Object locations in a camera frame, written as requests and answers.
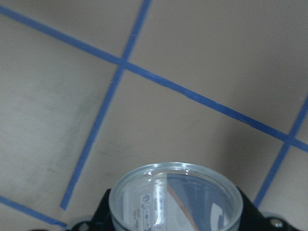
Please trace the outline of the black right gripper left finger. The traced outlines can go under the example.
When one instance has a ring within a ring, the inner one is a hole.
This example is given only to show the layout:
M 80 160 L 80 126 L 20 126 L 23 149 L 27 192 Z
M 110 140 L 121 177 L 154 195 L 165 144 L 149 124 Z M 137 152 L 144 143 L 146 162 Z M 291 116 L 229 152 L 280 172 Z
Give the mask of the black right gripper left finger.
M 111 189 L 107 189 L 104 193 L 93 217 L 92 217 L 92 230 L 93 231 L 111 231 L 112 219 L 109 208 L 109 194 Z

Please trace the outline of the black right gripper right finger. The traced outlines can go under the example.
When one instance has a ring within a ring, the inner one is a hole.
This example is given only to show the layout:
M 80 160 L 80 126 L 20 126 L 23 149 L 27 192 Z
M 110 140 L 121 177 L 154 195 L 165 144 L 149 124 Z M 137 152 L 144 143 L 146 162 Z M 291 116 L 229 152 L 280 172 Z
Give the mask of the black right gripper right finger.
M 243 211 L 241 214 L 239 231 L 260 231 L 264 216 L 254 206 L 250 199 L 238 187 L 243 200 Z

